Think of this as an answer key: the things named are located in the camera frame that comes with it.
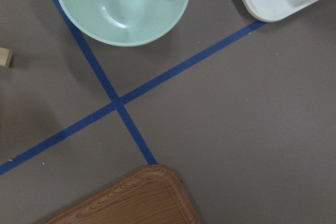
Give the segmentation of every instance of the wooden block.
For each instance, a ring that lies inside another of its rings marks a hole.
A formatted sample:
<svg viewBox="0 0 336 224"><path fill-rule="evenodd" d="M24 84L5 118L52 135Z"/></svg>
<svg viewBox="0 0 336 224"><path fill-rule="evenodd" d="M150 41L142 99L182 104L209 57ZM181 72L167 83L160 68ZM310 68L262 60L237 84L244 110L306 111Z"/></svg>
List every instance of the wooden block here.
<svg viewBox="0 0 336 224"><path fill-rule="evenodd" d="M150 165L44 224L201 224L181 181Z"/></svg>
<svg viewBox="0 0 336 224"><path fill-rule="evenodd" d="M0 47L0 66L8 68L12 60L12 51Z"/></svg>

